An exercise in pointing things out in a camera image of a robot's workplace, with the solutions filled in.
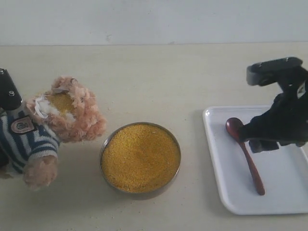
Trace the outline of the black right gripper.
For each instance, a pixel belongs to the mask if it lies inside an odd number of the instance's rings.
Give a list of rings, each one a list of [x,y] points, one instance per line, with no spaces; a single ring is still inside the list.
[[[252,153],[274,151],[278,146],[308,142],[308,71],[301,67],[288,79],[276,82],[282,89],[271,107],[239,129],[239,140],[249,141]]]

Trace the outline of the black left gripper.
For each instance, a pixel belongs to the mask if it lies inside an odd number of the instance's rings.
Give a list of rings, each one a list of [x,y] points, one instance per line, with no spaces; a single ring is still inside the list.
[[[0,150],[0,170],[6,171],[6,167],[9,164],[9,158],[5,154],[5,152],[1,149]]]

